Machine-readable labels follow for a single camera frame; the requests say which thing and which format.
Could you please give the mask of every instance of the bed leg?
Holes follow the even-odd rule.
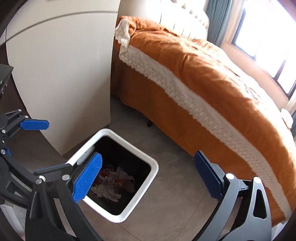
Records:
[[[147,127],[151,127],[153,125],[153,122],[151,120],[148,120]]]

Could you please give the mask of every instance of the wall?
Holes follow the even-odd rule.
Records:
[[[280,4],[286,9],[291,17],[296,21],[296,5],[292,3],[292,0],[278,0]]]
[[[231,44],[242,15],[243,3],[244,1],[242,0],[233,0],[229,23],[221,48],[226,52],[232,62],[258,82],[258,84],[273,99],[279,110],[281,110],[288,104],[288,99],[282,90],[269,74],[261,69],[253,59]]]

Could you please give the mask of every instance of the white wardrobe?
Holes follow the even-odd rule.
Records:
[[[110,123],[110,69],[120,0],[29,0],[6,29],[12,76],[31,118],[64,154]]]

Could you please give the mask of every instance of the sunlight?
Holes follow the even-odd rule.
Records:
[[[289,93],[296,79],[296,22],[277,1],[247,0],[245,10],[236,45],[273,78],[286,59],[278,82]]]

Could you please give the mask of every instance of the tile floor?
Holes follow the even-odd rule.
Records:
[[[124,222],[111,223],[81,201],[79,205],[85,215],[106,241],[192,240],[217,204],[196,171],[192,157],[156,126],[148,128],[147,118],[141,113],[113,97],[111,118],[110,129],[153,157],[159,164],[159,172]],[[40,132],[18,133],[10,149],[30,171],[66,161]],[[62,213],[59,201],[57,206]],[[71,233],[65,219],[62,218]]]

